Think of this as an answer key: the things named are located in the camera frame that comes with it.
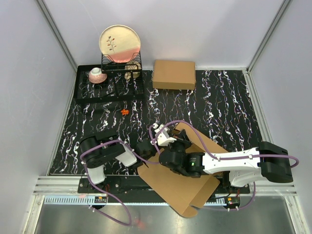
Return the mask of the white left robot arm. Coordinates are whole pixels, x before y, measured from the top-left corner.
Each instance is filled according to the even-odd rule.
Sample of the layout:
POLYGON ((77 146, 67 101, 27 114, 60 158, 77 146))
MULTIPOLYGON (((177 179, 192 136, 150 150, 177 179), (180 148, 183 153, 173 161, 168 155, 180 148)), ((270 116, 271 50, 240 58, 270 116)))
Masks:
POLYGON ((130 149, 120 142, 114 130, 107 130, 84 137, 79 144, 81 163, 87 168, 90 177, 88 187, 94 193, 105 188, 104 165, 114 159, 123 166, 137 168, 156 155, 156 148, 144 139, 130 149))

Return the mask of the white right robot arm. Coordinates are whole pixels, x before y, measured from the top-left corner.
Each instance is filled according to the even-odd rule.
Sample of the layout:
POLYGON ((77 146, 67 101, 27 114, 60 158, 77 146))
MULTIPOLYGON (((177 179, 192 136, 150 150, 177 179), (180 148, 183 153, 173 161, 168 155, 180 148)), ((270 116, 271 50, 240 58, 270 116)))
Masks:
POLYGON ((163 130, 157 144, 164 148, 159 163, 172 172, 186 177, 224 173, 221 187, 233 193, 240 187, 256 181, 291 183, 292 169, 288 151, 270 142, 260 142, 257 147, 232 153, 191 152, 191 141, 182 130, 169 135, 163 130))

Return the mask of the closed brown cardboard box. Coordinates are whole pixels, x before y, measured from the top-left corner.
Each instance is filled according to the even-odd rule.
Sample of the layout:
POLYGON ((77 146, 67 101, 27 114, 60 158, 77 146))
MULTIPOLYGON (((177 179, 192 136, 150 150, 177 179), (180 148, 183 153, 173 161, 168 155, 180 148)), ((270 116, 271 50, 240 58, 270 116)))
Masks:
POLYGON ((153 88, 169 90, 194 90, 195 63, 192 61, 155 60, 153 88))

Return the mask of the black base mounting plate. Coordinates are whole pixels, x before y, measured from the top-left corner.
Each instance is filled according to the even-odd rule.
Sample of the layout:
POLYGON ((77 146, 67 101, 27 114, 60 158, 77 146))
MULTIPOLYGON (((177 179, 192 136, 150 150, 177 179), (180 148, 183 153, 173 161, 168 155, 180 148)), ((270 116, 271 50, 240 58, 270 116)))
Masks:
MULTIPOLYGON (((124 203, 164 203, 165 201, 140 177, 138 176, 115 176, 109 175, 105 181, 97 185, 100 189, 120 198, 124 203)), ((218 197, 235 195, 240 192, 241 195, 249 195, 250 187, 244 186, 238 188, 223 188, 219 184, 214 193, 207 200, 216 202, 218 197)))

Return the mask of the small orange flower toy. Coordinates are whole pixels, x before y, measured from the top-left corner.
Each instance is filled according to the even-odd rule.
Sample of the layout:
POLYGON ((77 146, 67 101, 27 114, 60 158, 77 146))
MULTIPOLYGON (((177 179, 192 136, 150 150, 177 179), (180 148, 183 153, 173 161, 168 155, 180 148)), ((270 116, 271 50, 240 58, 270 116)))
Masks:
POLYGON ((121 110, 121 114, 122 114, 123 116, 127 116, 127 115, 129 115, 129 113, 130 113, 130 111, 129 111, 129 110, 127 110, 127 109, 123 109, 123 110, 121 110))

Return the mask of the beige cup in rack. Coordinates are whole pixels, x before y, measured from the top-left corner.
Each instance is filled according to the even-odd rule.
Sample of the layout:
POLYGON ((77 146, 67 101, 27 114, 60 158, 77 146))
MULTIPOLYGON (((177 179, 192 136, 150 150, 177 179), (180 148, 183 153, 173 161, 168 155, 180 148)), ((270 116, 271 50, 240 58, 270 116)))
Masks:
POLYGON ((141 64, 138 61, 130 61, 126 63, 125 70, 128 71, 124 75, 126 80, 136 79, 140 76, 141 64))

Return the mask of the pink ceramic bowl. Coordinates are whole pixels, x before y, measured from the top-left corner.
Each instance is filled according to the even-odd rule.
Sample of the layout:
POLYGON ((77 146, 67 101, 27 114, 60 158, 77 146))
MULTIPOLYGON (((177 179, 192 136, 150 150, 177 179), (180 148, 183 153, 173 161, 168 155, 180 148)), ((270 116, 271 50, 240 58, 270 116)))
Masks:
POLYGON ((95 67, 89 72, 88 79, 93 84, 100 84, 107 79, 107 75, 102 73, 100 68, 95 67))

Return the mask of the beige and pink plate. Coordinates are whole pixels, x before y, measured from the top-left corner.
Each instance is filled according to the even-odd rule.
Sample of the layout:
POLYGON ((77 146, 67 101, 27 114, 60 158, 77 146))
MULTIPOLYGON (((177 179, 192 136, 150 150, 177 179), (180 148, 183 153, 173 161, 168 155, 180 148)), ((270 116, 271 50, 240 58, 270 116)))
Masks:
POLYGON ((99 48, 101 53, 113 62, 125 63, 140 52, 141 42, 132 28, 125 25, 112 25, 101 33, 99 48))

